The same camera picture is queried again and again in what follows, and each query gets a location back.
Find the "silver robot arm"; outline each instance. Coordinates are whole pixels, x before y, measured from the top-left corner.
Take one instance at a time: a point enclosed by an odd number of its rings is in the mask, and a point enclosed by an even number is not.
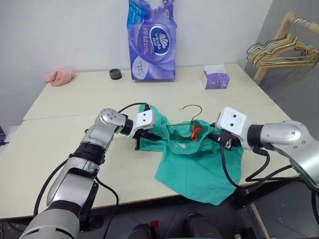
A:
[[[288,120],[259,125],[226,107],[219,114],[216,127],[236,136],[244,149],[264,147],[287,157],[307,185],[319,191],[319,142],[302,123]]]
[[[51,186],[46,200],[48,208],[31,221],[20,238],[76,239],[80,212],[93,204],[98,189],[95,178],[114,134],[133,138],[139,129],[150,128],[154,122],[152,110],[137,114],[133,120],[113,109],[100,111]]]

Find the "pink towel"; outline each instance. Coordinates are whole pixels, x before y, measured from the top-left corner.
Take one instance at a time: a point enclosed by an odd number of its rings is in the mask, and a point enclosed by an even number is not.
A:
[[[44,76],[46,83],[51,83],[52,86],[62,86],[69,83],[75,76],[74,72],[66,67],[59,67],[56,72],[48,73]]]

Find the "gray floor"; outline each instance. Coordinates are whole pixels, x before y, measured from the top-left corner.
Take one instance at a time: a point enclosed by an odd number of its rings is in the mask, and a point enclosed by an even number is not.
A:
[[[311,208],[311,193],[301,183],[291,183],[256,203],[264,224],[271,237],[277,239],[317,238],[318,228]],[[257,238],[262,234],[251,216],[249,209],[234,210],[231,199],[218,207],[189,203],[159,209],[118,214],[114,217],[108,236],[109,239],[127,239],[132,229],[140,223],[159,221],[156,229],[157,238],[179,237],[182,233],[183,221],[189,212],[206,215],[220,230],[225,239],[233,238],[234,233],[244,227],[253,227]],[[3,238],[16,239],[20,232],[3,224]],[[79,239],[102,239],[105,225],[96,231],[81,233]]]

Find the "logo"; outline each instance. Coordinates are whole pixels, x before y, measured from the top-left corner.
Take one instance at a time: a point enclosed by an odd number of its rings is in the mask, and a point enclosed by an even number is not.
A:
[[[150,39],[152,40],[154,53],[156,55],[163,56],[167,53],[169,49],[169,37],[163,28],[153,26],[150,30]]]

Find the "small tissue box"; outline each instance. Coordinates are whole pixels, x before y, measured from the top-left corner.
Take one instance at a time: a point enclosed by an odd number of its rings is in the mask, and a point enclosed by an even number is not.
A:
[[[204,89],[226,89],[229,76],[225,71],[224,64],[205,65],[202,83]]]

